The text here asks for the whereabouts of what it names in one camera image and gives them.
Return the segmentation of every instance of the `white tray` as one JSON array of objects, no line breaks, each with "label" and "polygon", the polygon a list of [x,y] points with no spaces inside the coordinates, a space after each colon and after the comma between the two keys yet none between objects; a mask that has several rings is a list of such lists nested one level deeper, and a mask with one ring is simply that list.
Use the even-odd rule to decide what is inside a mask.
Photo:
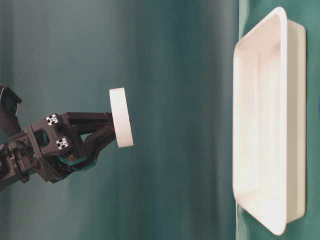
[{"label": "white tray", "polygon": [[233,193],[275,235],[306,211],[306,31],[282,7],[234,49]]}]

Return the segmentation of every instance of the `white puck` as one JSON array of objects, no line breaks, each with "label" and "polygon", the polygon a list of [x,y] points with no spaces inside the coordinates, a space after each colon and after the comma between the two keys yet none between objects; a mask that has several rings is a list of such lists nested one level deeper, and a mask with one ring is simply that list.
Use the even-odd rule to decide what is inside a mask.
[{"label": "white puck", "polygon": [[127,107],[126,93],[123,87],[109,90],[111,112],[116,141],[119,148],[134,145]]}]

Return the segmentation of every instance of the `green cloth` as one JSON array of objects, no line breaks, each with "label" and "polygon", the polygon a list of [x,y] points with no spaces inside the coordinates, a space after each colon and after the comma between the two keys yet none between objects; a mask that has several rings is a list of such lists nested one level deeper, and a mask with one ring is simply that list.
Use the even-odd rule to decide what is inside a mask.
[{"label": "green cloth", "polygon": [[290,20],[306,29],[306,214],[289,223],[280,237],[273,235],[240,206],[236,210],[237,240],[318,240],[320,239],[320,1],[239,0],[239,37],[243,37],[275,7],[282,6]]},{"label": "green cloth", "polygon": [[109,112],[124,87],[135,143],[0,192],[0,239],[235,239],[237,39],[237,0],[0,0],[0,81],[23,100],[21,127]]}]

